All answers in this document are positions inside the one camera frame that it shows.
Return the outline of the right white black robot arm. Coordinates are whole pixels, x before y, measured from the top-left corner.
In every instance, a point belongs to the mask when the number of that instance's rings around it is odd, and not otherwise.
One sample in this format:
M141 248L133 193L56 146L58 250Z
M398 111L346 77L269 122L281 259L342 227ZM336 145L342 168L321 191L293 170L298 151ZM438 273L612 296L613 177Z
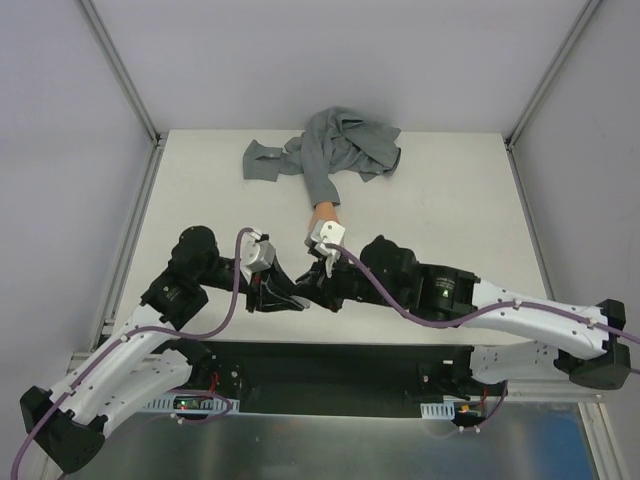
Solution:
M538 299L453 267L424 264L414 252L377 236L359 256L343 247L319 255L296 282L299 296L332 312L352 300L394 309L434 329L495 330L520 337L503 346L475 346L450 369L452 387L473 394L511 380L568 379L580 387L613 391L631 373L620 342L623 303L592 306Z

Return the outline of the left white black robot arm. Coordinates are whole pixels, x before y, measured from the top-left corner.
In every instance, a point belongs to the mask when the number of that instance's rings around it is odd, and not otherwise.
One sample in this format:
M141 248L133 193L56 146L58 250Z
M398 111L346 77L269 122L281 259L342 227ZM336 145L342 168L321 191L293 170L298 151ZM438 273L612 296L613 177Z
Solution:
M226 259L211 229L187 228L121 328L63 380L22 395L27 437L11 476L18 476L31 444L62 473L81 470L155 397L182 386L209 385L211 355L203 343L229 326L240 295L253 311L303 311L309 303L295 290L268 235L241 229L234 256Z

